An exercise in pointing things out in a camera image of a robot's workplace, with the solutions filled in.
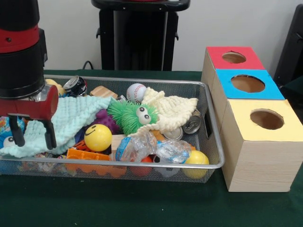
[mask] baseball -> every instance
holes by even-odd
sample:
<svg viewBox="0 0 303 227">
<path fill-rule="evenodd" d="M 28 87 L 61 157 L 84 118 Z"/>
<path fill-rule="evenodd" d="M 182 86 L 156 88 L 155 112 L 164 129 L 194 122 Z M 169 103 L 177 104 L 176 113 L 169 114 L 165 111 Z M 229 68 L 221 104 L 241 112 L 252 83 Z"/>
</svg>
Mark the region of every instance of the baseball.
<svg viewBox="0 0 303 227">
<path fill-rule="evenodd" d="M 143 84 L 132 84 L 126 92 L 126 98 L 133 103 L 140 103 L 144 98 L 146 86 Z"/>
</svg>

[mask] crushed soda can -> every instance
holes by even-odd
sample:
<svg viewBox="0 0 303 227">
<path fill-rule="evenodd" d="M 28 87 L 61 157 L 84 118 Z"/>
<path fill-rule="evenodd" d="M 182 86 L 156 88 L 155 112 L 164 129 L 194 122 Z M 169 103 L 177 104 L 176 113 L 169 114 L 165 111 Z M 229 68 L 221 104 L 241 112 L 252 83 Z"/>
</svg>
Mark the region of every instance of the crushed soda can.
<svg viewBox="0 0 303 227">
<path fill-rule="evenodd" d="M 197 132 L 202 125 L 201 113 L 196 109 L 189 120 L 183 125 L 183 131 L 186 134 L 193 134 Z"/>
<path fill-rule="evenodd" d="M 82 77 L 74 76 L 64 84 L 63 88 L 68 96 L 85 96 L 87 92 L 87 83 Z"/>
</svg>

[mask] black robot cylinder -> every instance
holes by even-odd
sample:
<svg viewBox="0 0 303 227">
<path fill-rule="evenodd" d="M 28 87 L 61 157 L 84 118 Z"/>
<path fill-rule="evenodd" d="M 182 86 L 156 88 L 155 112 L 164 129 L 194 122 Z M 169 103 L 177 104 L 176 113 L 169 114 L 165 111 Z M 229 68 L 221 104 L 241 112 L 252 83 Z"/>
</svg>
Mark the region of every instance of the black robot cylinder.
<svg viewBox="0 0 303 227">
<path fill-rule="evenodd" d="M 0 29 L 25 31 L 39 22 L 37 0 L 0 0 Z"/>
<path fill-rule="evenodd" d="M 22 51 L 0 54 L 0 98 L 22 99 L 44 87 L 40 42 Z"/>
</svg>

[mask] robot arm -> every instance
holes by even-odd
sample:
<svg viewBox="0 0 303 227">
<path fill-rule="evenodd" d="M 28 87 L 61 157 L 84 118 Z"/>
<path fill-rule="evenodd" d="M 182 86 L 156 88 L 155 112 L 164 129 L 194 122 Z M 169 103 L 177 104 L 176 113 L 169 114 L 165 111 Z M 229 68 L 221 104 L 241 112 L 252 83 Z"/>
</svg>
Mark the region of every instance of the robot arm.
<svg viewBox="0 0 303 227">
<path fill-rule="evenodd" d="M 48 149 L 56 147 L 51 117 L 58 105 L 55 86 L 45 84 L 44 31 L 37 0 L 0 0 L 0 116 L 9 117 L 15 143 L 25 144 L 17 116 L 41 121 Z"/>
</svg>

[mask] googly eye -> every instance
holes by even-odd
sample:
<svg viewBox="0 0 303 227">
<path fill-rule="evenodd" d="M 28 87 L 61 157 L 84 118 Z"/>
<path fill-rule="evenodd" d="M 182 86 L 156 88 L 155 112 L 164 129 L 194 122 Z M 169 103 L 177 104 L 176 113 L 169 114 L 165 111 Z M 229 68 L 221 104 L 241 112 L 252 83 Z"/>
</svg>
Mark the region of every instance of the googly eye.
<svg viewBox="0 0 303 227">
<path fill-rule="evenodd" d="M 144 116 L 144 115 L 147 115 L 148 114 L 148 111 L 146 108 L 144 107 L 139 107 L 137 110 L 136 110 L 136 115 L 137 117 L 140 117 L 140 116 Z"/>
<path fill-rule="evenodd" d="M 148 114 L 141 115 L 139 116 L 139 122 L 143 125 L 149 124 L 151 122 L 151 117 Z"/>
<path fill-rule="evenodd" d="M 9 136 L 7 138 L 5 138 L 4 142 L 3 142 L 3 147 L 10 147 L 13 146 L 15 144 L 14 138 L 12 136 Z"/>
</svg>

